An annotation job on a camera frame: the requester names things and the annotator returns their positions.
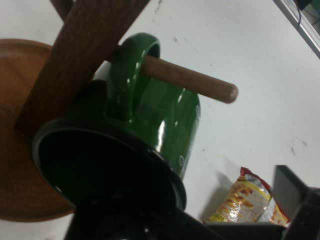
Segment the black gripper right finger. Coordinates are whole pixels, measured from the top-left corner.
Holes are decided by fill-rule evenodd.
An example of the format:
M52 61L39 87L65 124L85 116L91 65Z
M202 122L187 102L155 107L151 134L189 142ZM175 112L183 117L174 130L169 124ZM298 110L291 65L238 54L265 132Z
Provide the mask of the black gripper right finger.
M283 240L320 238L320 189L307 186L286 165L275 167L273 198L290 220Z

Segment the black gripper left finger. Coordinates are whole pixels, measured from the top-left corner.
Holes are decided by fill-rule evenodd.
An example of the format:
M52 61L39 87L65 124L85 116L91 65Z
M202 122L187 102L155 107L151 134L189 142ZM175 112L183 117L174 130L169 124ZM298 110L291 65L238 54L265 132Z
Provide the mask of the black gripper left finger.
M221 240L178 207L152 212L124 201L77 206L67 240Z

